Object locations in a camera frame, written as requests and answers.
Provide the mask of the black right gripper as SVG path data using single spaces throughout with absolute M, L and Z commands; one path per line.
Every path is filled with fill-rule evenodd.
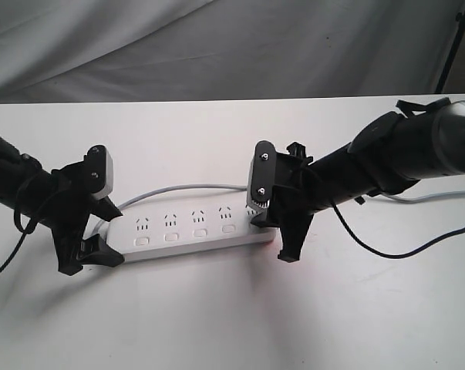
M 278 259 L 287 263 L 300 260 L 302 247 L 314 217 L 312 205 L 314 177 L 309 171 L 313 157 L 306 154 L 305 146 L 293 142 L 286 152 L 278 152 L 268 143 L 272 155 L 274 177 L 267 214 L 257 214 L 251 224 L 280 229 L 282 247 Z

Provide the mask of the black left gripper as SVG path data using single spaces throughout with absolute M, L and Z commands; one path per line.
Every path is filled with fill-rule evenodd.
M 85 264 L 117 267 L 123 255 L 112 249 L 100 234 L 83 237 L 90 214 L 101 220 L 113 220 L 123 213 L 109 197 L 93 199 L 91 180 L 101 178 L 101 147 L 90 148 L 83 161 L 71 163 L 51 174 L 56 190 L 49 207 L 51 232 L 58 259 L 58 271 L 73 276 Z

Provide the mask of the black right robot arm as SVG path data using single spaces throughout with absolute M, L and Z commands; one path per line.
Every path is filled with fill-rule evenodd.
M 296 262 L 316 213 L 365 197 L 396 196 L 421 180 L 465 174 L 465 100 L 423 105 L 400 100 L 350 143 L 321 159 L 291 143 L 254 148 L 247 204 L 252 224 L 281 232 L 281 261 Z M 465 234 L 465 226 L 445 238 Z

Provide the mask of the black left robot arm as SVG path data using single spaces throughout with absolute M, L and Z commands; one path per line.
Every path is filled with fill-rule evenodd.
M 36 158 L 0 137 L 0 204 L 12 209 L 23 236 L 38 224 L 51 230 L 62 274 L 73 276 L 87 264 L 124 262 L 100 234 L 83 236 L 90 216 L 104 221 L 121 216 L 109 198 L 112 190 L 113 159 L 103 145 L 91 147 L 80 162 L 47 172 Z

